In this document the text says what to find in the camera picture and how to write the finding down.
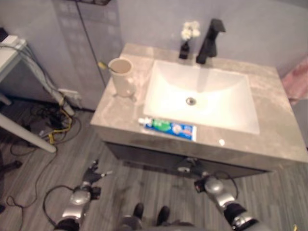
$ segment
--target black faucet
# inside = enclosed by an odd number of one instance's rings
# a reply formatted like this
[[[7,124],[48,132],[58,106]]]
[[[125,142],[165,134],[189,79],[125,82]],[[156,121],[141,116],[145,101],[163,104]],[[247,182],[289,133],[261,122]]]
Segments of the black faucet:
[[[215,39],[219,32],[226,32],[225,26],[220,19],[213,18],[196,58],[198,64],[205,64],[207,57],[215,57],[217,55]]]

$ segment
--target gray tile wall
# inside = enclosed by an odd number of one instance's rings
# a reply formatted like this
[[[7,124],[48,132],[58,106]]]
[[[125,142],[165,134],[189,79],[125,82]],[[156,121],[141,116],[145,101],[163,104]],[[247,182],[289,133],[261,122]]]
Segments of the gray tile wall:
[[[308,53],[307,0],[112,0],[80,8],[96,56],[105,62],[127,42],[178,50],[181,26],[192,20],[201,24],[192,43],[197,52],[213,17],[227,30],[217,39],[218,57],[272,65],[283,76]],[[84,107],[95,109],[104,85],[73,2],[0,0],[0,24],[28,40],[57,86],[79,91]],[[108,73],[103,76],[106,82]]]

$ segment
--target countertop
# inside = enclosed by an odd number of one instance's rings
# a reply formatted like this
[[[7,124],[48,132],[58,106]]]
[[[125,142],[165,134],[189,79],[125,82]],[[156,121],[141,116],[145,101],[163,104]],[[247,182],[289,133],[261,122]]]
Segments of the countertop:
[[[204,67],[248,76],[260,134],[205,125],[197,126],[196,142],[151,131],[138,124],[155,60],[195,64],[195,57],[179,60],[178,52],[126,44],[121,57],[132,61],[136,93],[116,95],[112,80],[104,91],[91,124],[104,141],[148,148],[233,165],[275,170],[295,162],[308,163],[308,155],[294,113],[274,67],[209,58]],[[225,141],[221,146],[219,140]]]

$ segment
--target white sink basin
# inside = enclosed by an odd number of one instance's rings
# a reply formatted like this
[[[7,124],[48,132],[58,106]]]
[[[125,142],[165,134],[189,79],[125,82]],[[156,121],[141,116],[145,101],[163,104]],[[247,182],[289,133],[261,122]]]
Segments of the white sink basin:
[[[259,134],[245,75],[156,61],[144,114]]]

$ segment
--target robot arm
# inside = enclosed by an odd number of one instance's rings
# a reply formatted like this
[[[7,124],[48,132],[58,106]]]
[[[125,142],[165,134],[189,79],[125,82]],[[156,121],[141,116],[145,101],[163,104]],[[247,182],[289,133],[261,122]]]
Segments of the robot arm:
[[[74,189],[62,218],[56,224],[54,230],[78,231],[81,227],[91,200],[97,200],[101,195],[101,188],[92,187],[92,184],[112,173],[112,171],[103,174],[96,173],[97,165],[98,161],[93,161],[92,165],[84,173],[82,184]]]
[[[197,172],[200,173],[200,165],[198,165]],[[233,230],[270,231],[268,227],[253,218],[247,210],[236,201],[232,194],[226,190],[222,181],[205,171],[203,171],[200,176],[202,176],[202,178],[194,183],[197,192],[205,192],[208,195]]]

